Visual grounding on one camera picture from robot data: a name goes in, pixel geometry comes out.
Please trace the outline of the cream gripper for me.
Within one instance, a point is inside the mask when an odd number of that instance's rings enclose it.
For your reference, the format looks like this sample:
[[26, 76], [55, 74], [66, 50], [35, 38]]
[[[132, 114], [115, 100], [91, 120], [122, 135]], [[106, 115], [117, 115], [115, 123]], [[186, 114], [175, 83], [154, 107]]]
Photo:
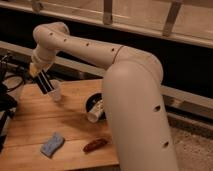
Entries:
[[33, 63], [29, 65], [29, 74], [35, 78], [35, 81], [43, 94], [47, 94], [54, 89], [47, 74], [44, 71], [41, 71], [41, 69], [38, 69]]

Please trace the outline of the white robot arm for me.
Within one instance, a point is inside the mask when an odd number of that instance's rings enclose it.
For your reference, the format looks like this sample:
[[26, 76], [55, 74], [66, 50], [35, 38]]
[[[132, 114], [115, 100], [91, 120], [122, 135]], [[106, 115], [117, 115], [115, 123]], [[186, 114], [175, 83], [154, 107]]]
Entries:
[[105, 70], [102, 99], [121, 171], [179, 171], [157, 57], [120, 44], [74, 37], [62, 22], [35, 27], [33, 37], [37, 46], [30, 75], [45, 94], [54, 91], [46, 71], [60, 51]]

